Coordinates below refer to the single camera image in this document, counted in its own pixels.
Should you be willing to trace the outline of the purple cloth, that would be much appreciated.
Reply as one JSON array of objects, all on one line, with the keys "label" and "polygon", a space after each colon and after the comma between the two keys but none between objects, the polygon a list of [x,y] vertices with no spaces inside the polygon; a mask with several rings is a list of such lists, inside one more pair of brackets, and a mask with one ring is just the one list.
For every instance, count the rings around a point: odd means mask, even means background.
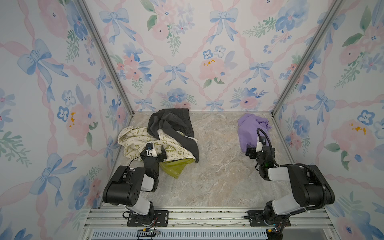
[{"label": "purple cloth", "polygon": [[238,136],[243,153],[249,147],[256,147],[258,142],[257,129],[262,129],[269,137],[269,131],[272,127],[269,120],[253,114],[244,114],[238,120]]}]

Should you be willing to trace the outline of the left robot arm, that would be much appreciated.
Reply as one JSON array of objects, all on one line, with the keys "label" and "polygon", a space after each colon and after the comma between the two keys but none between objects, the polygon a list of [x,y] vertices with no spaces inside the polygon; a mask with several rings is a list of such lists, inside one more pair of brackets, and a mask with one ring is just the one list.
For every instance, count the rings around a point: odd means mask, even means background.
[{"label": "left robot arm", "polygon": [[123,206],[128,227],[166,227],[169,211],[156,211],[154,204],[140,195],[155,192],[159,184],[160,163],[167,159],[165,148],[156,153],[154,144],[146,144],[140,153],[143,167],[119,166],[103,192],[103,202]]}]

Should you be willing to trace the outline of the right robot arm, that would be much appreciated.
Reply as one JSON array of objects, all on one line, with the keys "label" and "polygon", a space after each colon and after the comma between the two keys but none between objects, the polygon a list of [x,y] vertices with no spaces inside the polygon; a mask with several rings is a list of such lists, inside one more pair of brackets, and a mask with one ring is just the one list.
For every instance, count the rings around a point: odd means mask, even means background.
[{"label": "right robot arm", "polygon": [[316,165],[277,165],[275,149],[269,146],[248,147],[246,156],[257,161],[255,169],[263,180],[287,182],[291,186],[289,194],[267,202],[263,211],[248,211],[245,219],[251,224],[265,224],[274,228],[272,233],[279,233],[288,225],[291,216],[334,203],[335,194]]}]

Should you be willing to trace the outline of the cream green patterned cloth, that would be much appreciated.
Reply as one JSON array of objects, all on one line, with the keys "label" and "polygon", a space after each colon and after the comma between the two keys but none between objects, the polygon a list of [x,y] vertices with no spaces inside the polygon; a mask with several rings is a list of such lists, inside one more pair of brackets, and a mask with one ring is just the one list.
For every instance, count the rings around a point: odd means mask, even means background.
[{"label": "cream green patterned cloth", "polygon": [[162,170],[169,176],[178,179],[184,168],[196,162],[195,157],[176,140],[166,135],[162,130],[158,131],[160,139],[148,134],[145,127],[129,126],[123,129],[118,136],[118,143],[124,148],[124,156],[129,160],[141,161],[147,143],[153,143],[156,152],[161,151],[163,145],[166,149],[167,160],[160,163]]}]

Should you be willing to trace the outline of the dark grey cloth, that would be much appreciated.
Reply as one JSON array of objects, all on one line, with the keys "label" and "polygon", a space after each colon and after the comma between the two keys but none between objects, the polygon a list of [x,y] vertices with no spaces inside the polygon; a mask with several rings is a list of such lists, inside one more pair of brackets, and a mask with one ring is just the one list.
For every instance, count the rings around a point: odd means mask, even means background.
[{"label": "dark grey cloth", "polygon": [[198,162],[200,159],[195,133],[190,119],[189,109],[163,109],[150,116],[147,132],[160,139],[158,130],[162,130],[188,150]]}]

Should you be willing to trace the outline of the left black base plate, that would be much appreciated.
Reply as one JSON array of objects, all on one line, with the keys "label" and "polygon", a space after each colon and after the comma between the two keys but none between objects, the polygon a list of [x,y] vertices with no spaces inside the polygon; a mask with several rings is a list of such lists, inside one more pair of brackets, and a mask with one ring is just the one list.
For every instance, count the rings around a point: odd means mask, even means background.
[{"label": "left black base plate", "polygon": [[167,210],[154,210],[150,211],[147,215],[138,215],[130,213],[126,217],[126,213],[123,213],[125,219],[127,219],[128,227],[167,227],[169,222],[169,211]]}]

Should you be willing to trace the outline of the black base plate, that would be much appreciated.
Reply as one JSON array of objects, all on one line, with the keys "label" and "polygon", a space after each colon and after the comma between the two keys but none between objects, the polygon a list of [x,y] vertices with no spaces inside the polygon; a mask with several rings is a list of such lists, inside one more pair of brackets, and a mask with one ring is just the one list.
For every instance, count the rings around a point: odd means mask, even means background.
[{"label": "black base plate", "polygon": [[126,213],[123,213],[125,219],[127,219],[128,227],[167,227],[169,222],[169,211],[167,210],[154,210],[150,211],[147,215],[138,215],[130,213],[126,217]]},{"label": "black base plate", "polygon": [[265,211],[250,210],[244,219],[248,220],[251,227],[280,227],[285,216],[275,215],[274,213],[265,213]]}]

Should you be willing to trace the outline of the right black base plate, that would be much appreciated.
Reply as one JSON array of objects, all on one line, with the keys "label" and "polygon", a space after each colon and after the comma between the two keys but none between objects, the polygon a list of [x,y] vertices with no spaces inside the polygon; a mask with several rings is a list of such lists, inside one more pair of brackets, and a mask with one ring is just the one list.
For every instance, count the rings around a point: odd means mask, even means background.
[{"label": "right black base plate", "polygon": [[275,215],[274,213],[265,213],[265,211],[250,210],[244,219],[248,220],[251,227],[280,227],[285,216]]}]

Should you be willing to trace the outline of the aluminium mounting rail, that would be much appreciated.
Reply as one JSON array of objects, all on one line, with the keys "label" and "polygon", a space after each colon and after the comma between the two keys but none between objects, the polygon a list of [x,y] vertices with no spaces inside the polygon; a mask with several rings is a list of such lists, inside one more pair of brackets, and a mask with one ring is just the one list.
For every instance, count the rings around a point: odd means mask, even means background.
[{"label": "aluminium mounting rail", "polygon": [[[90,211],[81,240],[273,240],[271,226],[246,220],[247,208],[159,208],[153,227],[130,227],[123,208]],[[280,240],[339,240],[324,209],[289,218]]]}]

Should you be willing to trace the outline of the right aluminium corner post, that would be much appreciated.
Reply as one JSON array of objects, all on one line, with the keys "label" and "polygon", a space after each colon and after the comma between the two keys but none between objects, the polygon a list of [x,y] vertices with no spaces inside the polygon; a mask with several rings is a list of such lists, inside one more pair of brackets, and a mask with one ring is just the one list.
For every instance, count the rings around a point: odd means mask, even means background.
[{"label": "right aluminium corner post", "polygon": [[332,25],[332,22],[335,20],[343,3],[344,3],[343,0],[337,0],[337,1],[331,2],[331,5],[323,18],[323,22],[317,28],[317,31],[314,34],[313,40],[310,42],[310,44],[306,48],[302,56],[302,59],[298,64],[298,68],[293,72],[292,77],[290,78],[286,87],[282,91],[282,94],[278,98],[277,103],[275,104],[274,108],[271,110],[271,114],[273,117],[275,117],[278,114],[279,110],[282,108],[284,100],[288,97],[291,89],[294,87],[298,78],[300,77],[305,67],[307,66],[308,62],[311,60],[311,57],[317,50],[318,45],[320,44],[320,41],[326,35],[328,29]]}]

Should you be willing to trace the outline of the aluminium corner post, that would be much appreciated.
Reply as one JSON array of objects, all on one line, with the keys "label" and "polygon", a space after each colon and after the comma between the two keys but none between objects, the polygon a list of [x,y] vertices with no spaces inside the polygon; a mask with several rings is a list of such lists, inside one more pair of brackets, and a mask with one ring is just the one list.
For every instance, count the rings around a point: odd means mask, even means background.
[{"label": "aluminium corner post", "polygon": [[105,44],[103,43],[102,36],[100,35],[98,28],[94,22],[94,19],[89,11],[89,8],[86,4],[86,1],[83,0],[74,0],[74,3],[76,7],[78,8],[81,17],[84,19],[86,27],[90,31],[91,37],[94,39],[95,47],[98,51],[98,53],[101,56],[102,62],[105,64],[106,69],[108,73],[110,74],[112,78],[112,82],[117,88],[117,92],[122,98],[122,102],[124,106],[126,107],[127,111],[129,112],[129,116],[134,116],[134,111],[132,109],[132,106],[129,103],[129,99],[127,97],[127,94],[124,91],[123,85],[117,75],[117,72],[115,68],[113,67],[113,63],[111,61],[111,58],[108,54],[108,51],[106,49]]},{"label": "aluminium corner post", "polygon": [[313,40],[310,42],[310,44],[306,48],[302,56],[302,59],[298,64],[298,68],[293,72],[292,77],[290,78],[286,87],[282,91],[282,94],[278,98],[277,103],[275,104],[274,108],[271,110],[271,114],[273,117],[275,117],[278,114],[279,110],[282,108],[284,100],[288,97],[291,89],[294,87],[298,78],[300,77],[305,67],[307,66],[308,62],[311,60],[311,57],[317,50],[318,45],[320,44],[320,41],[326,35],[328,29],[332,25],[332,22],[335,20],[343,3],[344,3],[343,0],[337,0],[337,1],[331,2],[331,5],[323,18],[323,22],[317,28],[317,31],[314,34]]}]

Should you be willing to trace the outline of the left aluminium corner post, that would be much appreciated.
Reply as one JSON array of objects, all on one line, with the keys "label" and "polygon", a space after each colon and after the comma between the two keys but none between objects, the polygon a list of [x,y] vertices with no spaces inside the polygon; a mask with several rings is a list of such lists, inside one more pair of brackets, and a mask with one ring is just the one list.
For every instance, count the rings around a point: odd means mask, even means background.
[{"label": "left aluminium corner post", "polygon": [[122,98],[122,102],[124,106],[126,107],[127,111],[129,112],[129,116],[134,116],[134,111],[132,109],[132,106],[129,103],[129,99],[127,97],[127,94],[124,91],[123,85],[117,75],[117,72],[115,68],[113,67],[113,63],[111,61],[111,58],[108,54],[108,51],[106,49],[105,44],[103,43],[102,36],[100,35],[98,28],[94,22],[94,19],[89,11],[89,8],[86,4],[86,1],[83,0],[74,0],[74,3],[76,7],[78,8],[81,17],[84,19],[86,27],[90,31],[91,37],[94,39],[95,47],[98,51],[98,53],[101,56],[102,62],[105,64],[106,69],[108,73],[110,74],[112,78],[112,82],[117,88],[117,92]]}]

